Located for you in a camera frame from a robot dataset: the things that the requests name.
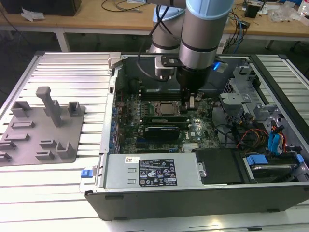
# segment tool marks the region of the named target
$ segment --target sticker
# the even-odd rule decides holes
[[[141,187],[177,185],[174,159],[140,159],[139,174]]]
[[[139,156],[126,156],[125,163],[138,163],[139,160]]]

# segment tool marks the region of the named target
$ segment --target table leg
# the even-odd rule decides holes
[[[268,40],[265,48],[269,50],[273,43],[274,43],[274,40]]]
[[[12,41],[14,39],[11,31],[9,30],[0,31],[0,35],[3,38],[7,38],[9,41]]]
[[[57,36],[61,51],[70,52],[70,45],[68,43],[68,40],[67,40],[67,37],[64,31],[57,31],[56,36]]]

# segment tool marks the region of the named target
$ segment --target blue cable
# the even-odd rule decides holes
[[[239,23],[240,40],[238,41],[238,44],[237,44],[237,46],[235,47],[235,49],[233,51],[233,54],[235,54],[237,52],[237,50],[238,50],[238,48],[239,48],[239,46],[240,46],[240,44],[242,42],[242,39],[243,39],[243,37],[242,37],[242,25],[241,25],[241,22],[240,22],[240,20],[238,18],[237,18],[237,21]]]

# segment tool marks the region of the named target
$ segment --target wooden desk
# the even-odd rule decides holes
[[[152,17],[155,5],[141,7],[142,13],[108,12],[101,8],[103,0],[83,0],[80,10],[74,17],[46,15],[43,21],[29,22],[21,15],[6,14],[9,21],[20,31],[47,31],[56,33],[62,51],[69,51],[65,33],[96,33],[96,34],[134,34],[146,35],[153,28]],[[124,8],[137,4],[123,3]],[[113,2],[104,7],[117,10]],[[257,16],[255,19],[244,18],[244,12],[233,7],[241,20],[251,23],[245,36],[246,39],[309,41],[309,27],[301,22],[273,23],[268,15]],[[14,30],[0,17],[0,29]],[[224,38],[233,34],[235,27],[229,23],[224,30]]]

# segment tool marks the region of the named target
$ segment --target aluminum extrusion table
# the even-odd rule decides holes
[[[42,105],[38,86],[50,86],[60,104],[79,101],[86,115],[74,163],[0,168],[0,230],[15,231],[263,231],[305,232],[309,229],[309,201],[285,212],[102,221],[79,192],[81,170],[97,165],[107,95],[109,53],[45,53],[35,56],[0,110],[0,134],[9,123],[16,99]],[[289,60],[259,56],[309,121],[307,81]],[[92,184],[94,179],[87,180]]]

